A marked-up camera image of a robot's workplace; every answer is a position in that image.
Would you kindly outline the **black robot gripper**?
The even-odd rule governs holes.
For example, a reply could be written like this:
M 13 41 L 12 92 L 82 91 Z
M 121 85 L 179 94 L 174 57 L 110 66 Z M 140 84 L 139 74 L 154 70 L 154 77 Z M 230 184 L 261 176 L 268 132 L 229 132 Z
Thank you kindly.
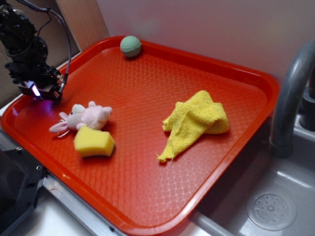
M 63 75 L 44 58 L 15 58 L 4 66 L 12 82 L 22 94 L 43 100 L 60 101 L 63 95 Z

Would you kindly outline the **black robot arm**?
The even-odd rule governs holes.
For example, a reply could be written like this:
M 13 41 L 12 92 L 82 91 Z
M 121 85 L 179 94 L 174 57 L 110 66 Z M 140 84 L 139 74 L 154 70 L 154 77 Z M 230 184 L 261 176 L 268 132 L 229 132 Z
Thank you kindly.
M 46 63 L 48 48 L 23 11 L 0 2 L 0 41 L 11 62 L 5 64 L 22 94 L 60 101 L 65 81 L 62 73 Z

